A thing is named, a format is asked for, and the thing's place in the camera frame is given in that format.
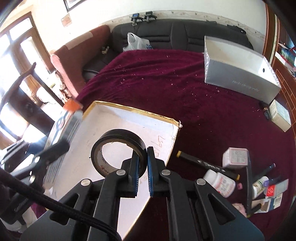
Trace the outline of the black marker yellow cap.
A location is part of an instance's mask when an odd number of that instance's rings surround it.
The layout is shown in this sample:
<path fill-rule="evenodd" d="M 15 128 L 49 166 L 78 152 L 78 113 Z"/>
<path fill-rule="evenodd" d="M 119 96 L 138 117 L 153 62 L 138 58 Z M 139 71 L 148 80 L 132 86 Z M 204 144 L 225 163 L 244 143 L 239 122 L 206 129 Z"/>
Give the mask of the black marker yellow cap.
<path fill-rule="evenodd" d="M 201 159 L 198 159 L 196 157 L 193 157 L 189 154 L 186 154 L 182 151 L 178 151 L 177 152 L 177 158 L 180 158 L 180 159 L 183 159 L 191 164 L 194 164 L 194 165 L 197 165 L 197 166 L 200 166 L 200 167 L 203 167 L 207 170 L 212 170 L 212 171 L 215 171 L 215 172 L 218 172 L 218 173 L 221 173 L 223 175 L 225 175 L 226 177 L 234 180 L 234 181 L 238 181 L 240 179 L 240 175 L 239 174 L 236 174 L 232 171 L 229 171 L 229 170 L 226 170 L 220 166 L 216 166 L 216 165 L 213 165 L 213 164 L 210 164 L 208 162 L 205 162 Z"/>

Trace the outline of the white pill bottle red label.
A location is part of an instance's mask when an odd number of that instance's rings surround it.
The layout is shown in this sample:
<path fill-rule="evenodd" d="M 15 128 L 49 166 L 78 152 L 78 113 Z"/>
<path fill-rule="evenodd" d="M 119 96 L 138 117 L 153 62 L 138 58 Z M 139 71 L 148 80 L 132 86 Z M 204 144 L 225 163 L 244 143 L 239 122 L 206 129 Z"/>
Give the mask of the white pill bottle red label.
<path fill-rule="evenodd" d="M 234 180 L 212 170 L 208 170 L 203 178 L 224 198 L 231 196 L 236 186 Z"/>

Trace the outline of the white orange toothpaste box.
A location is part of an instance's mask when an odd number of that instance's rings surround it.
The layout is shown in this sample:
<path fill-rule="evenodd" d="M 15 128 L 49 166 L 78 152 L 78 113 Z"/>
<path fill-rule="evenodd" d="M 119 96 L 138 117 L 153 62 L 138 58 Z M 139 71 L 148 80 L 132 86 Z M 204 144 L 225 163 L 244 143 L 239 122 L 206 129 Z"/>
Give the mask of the white orange toothpaste box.
<path fill-rule="evenodd" d="M 74 99 L 69 99 L 64 104 L 59 118 L 54 123 L 49 133 L 45 148 L 48 148 L 63 139 L 65 139 L 68 144 L 71 144 L 82 121 L 82 108 L 83 105 Z M 55 179 L 59 173 L 64 158 L 65 154 L 48 166 L 43 181 L 43 187 L 46 190 L 49 190 L 54 186 Z"/>

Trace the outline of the pink fluffy ball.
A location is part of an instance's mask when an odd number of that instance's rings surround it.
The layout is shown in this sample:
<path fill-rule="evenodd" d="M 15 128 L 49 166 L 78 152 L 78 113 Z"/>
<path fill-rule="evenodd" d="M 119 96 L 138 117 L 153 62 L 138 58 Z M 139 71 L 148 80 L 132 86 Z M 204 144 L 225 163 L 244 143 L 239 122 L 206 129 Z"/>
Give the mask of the pink fluffy ball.
<path fill-rule="evenodd" d="M 233 203 L 232 204 L 243 216 L 247 217 L 246 209 L 241 203 Z"/>

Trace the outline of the long black marker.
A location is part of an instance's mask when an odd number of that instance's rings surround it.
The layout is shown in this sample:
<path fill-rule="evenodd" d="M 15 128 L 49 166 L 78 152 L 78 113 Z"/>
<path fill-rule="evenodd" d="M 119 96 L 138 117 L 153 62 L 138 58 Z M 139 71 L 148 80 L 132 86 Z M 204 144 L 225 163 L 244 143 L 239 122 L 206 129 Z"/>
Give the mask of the long black marker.
<path fill-rule="evenodd" d="M 247 218 L 250 218 L 255 212 L 259 211 L 262 207 L 262 204 L 257 204 L 254 208 L 252 208 L 252 197 L 253 197 L 253 181 L 252 181 L 252 168 L 251 168 L 251 160 L 250 155 L 248 154 L 248 165 L 246 167 L 247 173 L 247 203 L 246 203 L 246 215 Z"/>

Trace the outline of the blue white medicine box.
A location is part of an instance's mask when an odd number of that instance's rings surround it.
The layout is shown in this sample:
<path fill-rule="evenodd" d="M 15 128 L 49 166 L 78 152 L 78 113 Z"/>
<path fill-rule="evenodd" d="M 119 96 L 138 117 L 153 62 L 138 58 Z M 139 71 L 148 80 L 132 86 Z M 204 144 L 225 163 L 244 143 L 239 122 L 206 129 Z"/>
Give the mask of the blue white medicine box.
<path fill-rule="evenodd" d="M 257 205 L 261 205 L 260 209 L 258 209 L 255 213 L 268 213 L 281 205 L 283 194 L 281 193 L 275 198 L 264 198 L 259 200 L 254 200 L 252 202 L 252 208 L 255 208 Z"/>

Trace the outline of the red grey carton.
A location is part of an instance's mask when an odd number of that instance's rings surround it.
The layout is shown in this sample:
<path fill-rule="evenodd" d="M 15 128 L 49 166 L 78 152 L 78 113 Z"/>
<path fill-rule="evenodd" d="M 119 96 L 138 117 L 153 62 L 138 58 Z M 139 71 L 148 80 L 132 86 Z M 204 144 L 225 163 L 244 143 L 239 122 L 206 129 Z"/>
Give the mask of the red grey carton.
<path fill-rule="evenodd" d="M 288 179 L 274 185 L 270 185 L 266 190 L 266 198 L 275 198 L 288 189 Z"/>

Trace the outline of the dark wooden chair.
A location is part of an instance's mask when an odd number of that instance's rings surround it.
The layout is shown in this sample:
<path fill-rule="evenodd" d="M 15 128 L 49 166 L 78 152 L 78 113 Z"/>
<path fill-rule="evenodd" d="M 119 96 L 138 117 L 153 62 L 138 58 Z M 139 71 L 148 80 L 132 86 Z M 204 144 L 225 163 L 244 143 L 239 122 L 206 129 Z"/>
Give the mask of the dark wooden chair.
<path fill-rule="evenodd" d="M 20 88 L 20 84 L 28 76 L 34 77 L 48 92 L 51 89 L 40 79 L 35 72 L 36 63 L 29 70 L 21 74 L 1 98 L 1 109 L 9 104 L 29 125 L 33 125 L 45 136 L 48 136 L 54 121 Z"/>

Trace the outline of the small white square box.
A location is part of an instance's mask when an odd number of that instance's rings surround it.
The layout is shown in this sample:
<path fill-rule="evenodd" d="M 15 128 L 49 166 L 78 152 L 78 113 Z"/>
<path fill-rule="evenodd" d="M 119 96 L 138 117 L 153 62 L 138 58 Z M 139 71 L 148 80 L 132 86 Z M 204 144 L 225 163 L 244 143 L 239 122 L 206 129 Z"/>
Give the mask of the small white square box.
<path fill-rule="evenodd" d="M 248 165 L 248 150 L 243 148 L 228 148 L 222 157 L 222 167 L 240 169 Z"/>

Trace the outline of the maroon velvet bed cover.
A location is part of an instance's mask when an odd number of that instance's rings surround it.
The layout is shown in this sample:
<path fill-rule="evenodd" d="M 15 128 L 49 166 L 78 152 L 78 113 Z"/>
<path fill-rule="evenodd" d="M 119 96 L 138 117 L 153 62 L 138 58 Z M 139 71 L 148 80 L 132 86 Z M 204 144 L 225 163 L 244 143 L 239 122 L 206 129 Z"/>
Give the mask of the maroon velvet bed cover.
<path fill-rule="evenodd" d="M 77 96 L 88 108 L 96 100 L 131 106 L 182 123 L 168 167 L 185 179 L 205 174 L 177 158 L 183 151 L 220 164 L 229 147 L 246 148 L 255 174 L 272 163 L 271 177 L 288 179 L 279 208 L 256 214 L 251 221 L 272 240 L 290 210 L 295 191 L 295 139 L 266 120 L 259 102 L 249 96 L 204 82 L 204 57 L 182 50 L 121 53 L 89 80 Z"/>

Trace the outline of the black marker purple cap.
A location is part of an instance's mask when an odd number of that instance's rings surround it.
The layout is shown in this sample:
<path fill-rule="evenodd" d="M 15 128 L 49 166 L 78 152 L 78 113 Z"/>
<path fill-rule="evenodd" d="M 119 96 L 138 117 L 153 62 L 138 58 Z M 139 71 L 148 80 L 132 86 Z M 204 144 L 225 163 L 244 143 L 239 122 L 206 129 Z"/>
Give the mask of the black marker purple cap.
<path fill-rule="evenodd" d="M 259 174 L 253 176 L 252 181 L 253 183 L 256 182 L 257 180 L 259 180 L 260 178 L 262 178 L 263 176 L 266 176 L 271 170 L 273 170 L 276 167 L 276 164 L 273 163 L 270 166 L 268 166 L 267 168 L 265 168 L 262 172 L 260 172 Z"/>

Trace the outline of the white plastic bag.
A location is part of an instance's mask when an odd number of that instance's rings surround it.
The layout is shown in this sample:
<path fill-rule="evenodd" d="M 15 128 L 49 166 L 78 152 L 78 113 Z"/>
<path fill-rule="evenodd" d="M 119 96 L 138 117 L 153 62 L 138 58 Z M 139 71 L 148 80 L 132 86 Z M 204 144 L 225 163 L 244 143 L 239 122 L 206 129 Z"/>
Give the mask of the white plastic bag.
<path fill-rule="evenodd" d="M 123 47 L 123 52 L 153 49 L 149 40 L 140 38 L 136 34 L 131 32 L 127 34 L 127 42 L 128 45 L 126 47 Z"/>

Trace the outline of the blue black clamp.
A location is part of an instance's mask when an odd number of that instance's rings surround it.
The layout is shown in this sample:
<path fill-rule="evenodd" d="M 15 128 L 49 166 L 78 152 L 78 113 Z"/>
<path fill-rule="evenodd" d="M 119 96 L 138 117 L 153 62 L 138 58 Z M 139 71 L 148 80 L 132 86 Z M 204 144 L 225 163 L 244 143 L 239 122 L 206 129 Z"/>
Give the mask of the blue black clamp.
<path fill-rule="evenodd" d="M 133 14 L 131 16 L 132 25 L 136 26 L 138 21 L 142 21 L 142 17 L 140 17 L 140 14 L 139 13 Z"/>

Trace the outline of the brick-pattern wooden cabinet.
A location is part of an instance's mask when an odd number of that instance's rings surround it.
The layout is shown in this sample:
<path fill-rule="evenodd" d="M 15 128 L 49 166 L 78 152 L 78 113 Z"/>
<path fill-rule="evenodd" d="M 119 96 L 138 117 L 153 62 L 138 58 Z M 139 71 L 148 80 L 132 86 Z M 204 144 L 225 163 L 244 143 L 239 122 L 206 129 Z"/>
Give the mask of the brick-pattern wooden cabinet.
<path fill-rule="evenodd" d="M 295 44 L 287 32 L 283 21 L 272 9 L 269 1 L 266 6 L 266 35 L 263 54 L 271 64 L 281 91 L 281 103 L 290 112 L 292 125 L 295 124 Z"/>

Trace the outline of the framed wall painting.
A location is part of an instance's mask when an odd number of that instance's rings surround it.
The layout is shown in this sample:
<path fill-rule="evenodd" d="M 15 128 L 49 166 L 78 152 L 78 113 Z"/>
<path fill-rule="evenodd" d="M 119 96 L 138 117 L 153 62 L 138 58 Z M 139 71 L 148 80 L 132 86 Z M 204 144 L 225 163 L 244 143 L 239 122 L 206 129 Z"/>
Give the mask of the framed wall painting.
<path fill-rule="evenodd" d="M 63 0 L 67 12 L 71 11 L 85 0 Z"/>

